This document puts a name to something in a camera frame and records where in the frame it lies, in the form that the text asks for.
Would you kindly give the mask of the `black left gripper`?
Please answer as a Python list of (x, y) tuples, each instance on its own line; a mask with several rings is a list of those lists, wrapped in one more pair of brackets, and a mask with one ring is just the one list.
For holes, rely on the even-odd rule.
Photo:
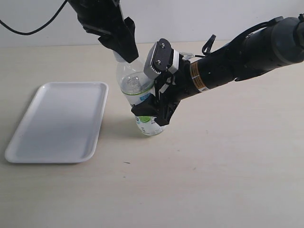
[(131, 63), (139, 57), (135, 23), (124, 18), (119, 0), (69, 0), (79, 23), (87, 33), (99, 35), (99, 42)]

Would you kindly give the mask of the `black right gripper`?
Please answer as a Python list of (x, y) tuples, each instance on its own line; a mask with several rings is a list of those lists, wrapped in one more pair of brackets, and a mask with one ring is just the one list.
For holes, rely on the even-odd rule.
[(170, 72), (161, 73), (154, 82), (155, 94), (150, 94), (143, 102), (134, 105), (131, 112), (135, 116), (153, 116), (155, 122), (159, 126), (166, 126), (180, 104), (180, 100), (184, 98), (183, 90), (187, 85), (186, 70), (190, 62), (188, 56), (183, 55), (180, 60), (179, 70), (175, 74)]

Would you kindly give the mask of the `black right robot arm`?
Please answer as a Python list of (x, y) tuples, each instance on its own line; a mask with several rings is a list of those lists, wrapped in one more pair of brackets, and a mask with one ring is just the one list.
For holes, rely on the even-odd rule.
[(231, 81), (244, 81), (304, 60), (304, 16), (277, 17), (259, 23), (212, 51), (215, 36), (195, 61), (159, 39), (150, 49), (144, 73), (154, 94), (132, 106), (136, 116), (152, 116), (168, 125), (180, 101)]

